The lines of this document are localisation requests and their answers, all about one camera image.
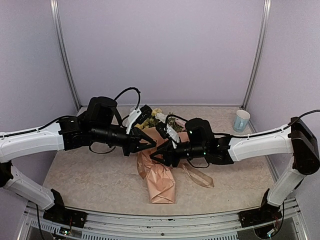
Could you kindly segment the mauve bud fake flower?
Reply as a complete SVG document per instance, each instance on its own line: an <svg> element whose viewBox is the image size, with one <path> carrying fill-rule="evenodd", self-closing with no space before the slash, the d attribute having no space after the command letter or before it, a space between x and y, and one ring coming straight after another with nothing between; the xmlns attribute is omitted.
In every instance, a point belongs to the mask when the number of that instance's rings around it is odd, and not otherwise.
<svg viewBox="0 0 320 240"><path fill-rule="evenodd" d="M172 112L169 113L167 124L171 126L177 133L185 131L185 121L180 117L175 117Z"/></svg>

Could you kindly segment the tan satin ribbon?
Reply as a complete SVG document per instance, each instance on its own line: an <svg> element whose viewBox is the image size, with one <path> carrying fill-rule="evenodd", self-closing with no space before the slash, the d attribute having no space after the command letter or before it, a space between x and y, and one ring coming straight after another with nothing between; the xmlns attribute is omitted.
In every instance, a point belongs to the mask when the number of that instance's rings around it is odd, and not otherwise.
<svg viewBox="0 0 320 240"><path fill-rule="evenodd" d="M145 153L138 154L136 164L139 175L146 180L151 190L164 191L175 186L172 167L151 160ZM204 188L214 187L213 178L192 167L190 163L179 163L178 168L184 170L197 185Z"/></svg>

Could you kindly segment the yellow rose fake flower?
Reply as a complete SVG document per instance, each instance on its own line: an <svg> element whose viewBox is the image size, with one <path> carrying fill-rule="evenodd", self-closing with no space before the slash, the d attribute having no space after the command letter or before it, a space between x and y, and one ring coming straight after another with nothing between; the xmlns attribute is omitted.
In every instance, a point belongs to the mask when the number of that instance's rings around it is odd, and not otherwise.
<svg viewBox="0 0 320 240"><path fill-rule="evenodd" d="M151 115L139 126L136 125L141 130L155 127L159 123L159 118L157 114L161 114L162 110L160 108L155 108L152 110Z"/></svg>

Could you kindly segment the white rose fake flower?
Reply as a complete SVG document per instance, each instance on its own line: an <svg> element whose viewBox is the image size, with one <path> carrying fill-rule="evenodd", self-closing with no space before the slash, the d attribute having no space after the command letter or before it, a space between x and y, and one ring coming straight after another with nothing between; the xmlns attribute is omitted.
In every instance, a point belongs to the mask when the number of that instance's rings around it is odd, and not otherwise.
<svg viewBox="0 0 320 240"><path fill-rule="evenodd" d="M155 115L155 118L158 119L160 122L165 123L166 122L167 115L163 114L162 112L159 112Z"/></svg>

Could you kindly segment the beige wrapping paper sheet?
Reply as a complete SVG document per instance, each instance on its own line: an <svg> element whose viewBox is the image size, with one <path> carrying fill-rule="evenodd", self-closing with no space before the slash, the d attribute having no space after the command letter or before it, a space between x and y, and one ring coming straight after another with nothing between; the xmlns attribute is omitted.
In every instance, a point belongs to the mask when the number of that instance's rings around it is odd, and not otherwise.
<svg viewBox="0 0 320 240"><path fill-rule="evenodd" d="M142 150L137 154L138 174L145 181L152 204L175 204L176 181L170 167L150 158L156 148Z"/></svg>

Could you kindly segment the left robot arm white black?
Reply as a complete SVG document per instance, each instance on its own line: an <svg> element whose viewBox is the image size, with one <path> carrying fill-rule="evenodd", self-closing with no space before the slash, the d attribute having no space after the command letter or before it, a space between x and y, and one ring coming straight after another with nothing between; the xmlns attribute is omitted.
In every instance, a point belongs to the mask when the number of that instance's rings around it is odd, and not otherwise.
<svg viewBox="0 0 320 240"><path fill-rule="evenodd" d="M59 192L47 189L26 177L12 160L49 151L69 151L94 143L121 147L124 156L154 148L156 142L137 127L126 130L119 125L87 122L76 116L54 120L47 126L0 137L0 186L35 203L63 223L70 218Z"/></svg>

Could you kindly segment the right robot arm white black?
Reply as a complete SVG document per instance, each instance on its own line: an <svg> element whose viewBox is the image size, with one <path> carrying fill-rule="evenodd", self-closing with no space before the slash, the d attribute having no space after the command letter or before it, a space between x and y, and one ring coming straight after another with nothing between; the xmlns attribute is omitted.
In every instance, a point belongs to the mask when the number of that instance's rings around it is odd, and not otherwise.
<svg viewBox="0 0 320 240"><path fill-rule="evenodd" d="M262 206L256 210L256 218L266 222L286 197L299 186L303 179L320 168L320 155L316 136L300 117L281 127L247 135L214 133L207 120L192 118L185 122L188 141L169 130L165 122L156 130L168 140L150 154L150 158L168 167L177 167L180 160L204 158L213 165L231 165L245 159L260 156L291 154L286 170L275 185L266 191Z"/></svg>

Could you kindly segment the light blue mug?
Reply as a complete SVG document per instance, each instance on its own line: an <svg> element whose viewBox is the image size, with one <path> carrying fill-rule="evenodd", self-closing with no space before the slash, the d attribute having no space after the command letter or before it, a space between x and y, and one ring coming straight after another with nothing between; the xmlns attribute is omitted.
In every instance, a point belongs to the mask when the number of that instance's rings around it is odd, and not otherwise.
<svg viewBox="0 0 320 240"><path fill-rule="evenodd" d="M251 115L249 112L239 109L236 111L236 116L233 123L233 130L241 133L245 130L249 120L251 118Z"/></svg>

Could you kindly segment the front aluminium rail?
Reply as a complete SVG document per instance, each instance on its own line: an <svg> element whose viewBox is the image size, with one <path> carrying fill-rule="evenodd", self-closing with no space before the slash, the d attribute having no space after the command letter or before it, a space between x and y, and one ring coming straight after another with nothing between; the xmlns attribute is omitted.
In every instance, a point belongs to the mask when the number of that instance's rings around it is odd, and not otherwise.
<svg viewBox="0 0 320 240"><path fill-rule="evenodd" d="M133 215L86 210L81 227L42 217L28 203L22 216L19 240L306 240L295 199L280 207L276 218L247 220L241 211L187 215Z"/></svg>

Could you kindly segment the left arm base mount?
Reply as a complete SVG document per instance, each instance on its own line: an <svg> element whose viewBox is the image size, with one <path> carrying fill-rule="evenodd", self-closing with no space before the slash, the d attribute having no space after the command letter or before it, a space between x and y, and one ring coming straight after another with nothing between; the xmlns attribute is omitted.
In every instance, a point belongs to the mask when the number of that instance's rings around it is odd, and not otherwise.
<svg viewBox="0 0 320 240"><path fill-rule="evenodd" d="M45 220L67 225L69 227L84 228L88 214L84 211L73 209L46 210L43 214Z"/></svg>

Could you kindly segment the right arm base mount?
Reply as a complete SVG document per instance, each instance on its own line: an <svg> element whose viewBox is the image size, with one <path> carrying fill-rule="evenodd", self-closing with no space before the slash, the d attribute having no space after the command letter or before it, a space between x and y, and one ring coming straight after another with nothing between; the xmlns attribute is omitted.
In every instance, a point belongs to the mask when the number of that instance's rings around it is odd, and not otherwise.
<svg viewBox="0 0 320 240"><path fill-rule="evenodd" d="M242 228L260 225L282 218L282 213L279 208L262 209L259 207L241 211L238 215Z"/></svg>

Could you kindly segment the left aluminium frame post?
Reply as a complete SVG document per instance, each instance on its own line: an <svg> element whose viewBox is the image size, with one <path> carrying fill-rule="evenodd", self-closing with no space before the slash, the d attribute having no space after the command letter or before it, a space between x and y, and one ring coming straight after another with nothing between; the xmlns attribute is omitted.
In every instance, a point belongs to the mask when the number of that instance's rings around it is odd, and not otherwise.
<svg viewBox="0 0 320 240"><path fill-rule="evenodd" d="M66 81L67 85L69 87L69 91L71 94L71 98L73 100L73 104L75 106L75 109L79 111L82 107L81 101L78 95L78 91L76 89L76 85L73 79L70 61L68 59L68 53L67 48L64 41L64 34L63 34L63 27L60 17L60 11L59 11L59 3L57 0L50 0L50 8L51 8L51 14L53 19L53 24L56 32L57 42L58 42L58 48L64 68L64 72L66 75Z"/></svg>

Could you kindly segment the aluminium frame post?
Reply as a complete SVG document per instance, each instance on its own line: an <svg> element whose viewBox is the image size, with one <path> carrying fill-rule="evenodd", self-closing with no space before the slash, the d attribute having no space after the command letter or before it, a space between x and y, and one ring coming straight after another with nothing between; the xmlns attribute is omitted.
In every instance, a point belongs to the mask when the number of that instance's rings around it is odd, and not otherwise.
<svg viewBox="0 0 320 240"><path fill-rule="evenodd" d="M253 65L252 69L250 72L249 76L249 82L247 85L247 89L244 95L244 99L241 105L241 108L243 110L246 110L249 106L249 102L254 90L254 85L256 82L258 70L259 70L259 65L261 61L261 57L263 54L263 48L264 48L264 43L265 43L265 37L267 34L267 28L268 28L268 23L269 23L269 17L270 17L270 11L271 11L271 0L264 0L263 1L263 11L262 11L262 17L261 17L261 23L260 23L260 28L259 28L259 35L258 35L258 41L257 41L257 46L255 50L255 55L253 59Z"/></svg>
<svg viewBox="0 0 320 240"><path fill-rule="evenodd" d="M79 111L82 107L81 101L78 95L78 91L76 89L76 85L73 79L70 61L68 59L68 53L67 48L64 41L64 34L63 34L63 27L60 17L60 11L59 11L59 3L57 0L50 0L50 8L51 8L51 14L53 19L53 24L56 32L57 42L58 42L58 48L64 68L64 72L66 75L66 81L67 85L69 87L69 91L71 94L71 98L73 100L73 104L75 106L75 109Z"/></svg>

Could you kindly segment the right aluminium frame post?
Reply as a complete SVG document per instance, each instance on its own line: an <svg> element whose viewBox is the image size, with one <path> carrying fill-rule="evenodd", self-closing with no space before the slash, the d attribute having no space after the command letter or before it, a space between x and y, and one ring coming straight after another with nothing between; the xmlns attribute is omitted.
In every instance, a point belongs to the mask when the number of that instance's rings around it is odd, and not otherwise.
<svg viewBox="0 0 320 240"><path fill-rule="evenodd" d="M247 85L247 89L244 95L244 99L241 105L241 108L243 110L246 110L249 106L249 102L254 90L254 85L256 82L258 70L259 70L259 65L261 61L261 57L263 54L263 48L264 48L264 43L265 43L265 37L267 34L267 28L268 28L268 23L269 23L269 17L270 17L270 11L271 11L271 0L264 0L263 1L263 11L262 11L262 17L261 17L261 23L260 23L260 28L259 28L259 35L258 35L258 41L257 41L257 46L255 50L255 55L253 59L253 65L252 69L250 72L249 76L249 82Z"/></svg>

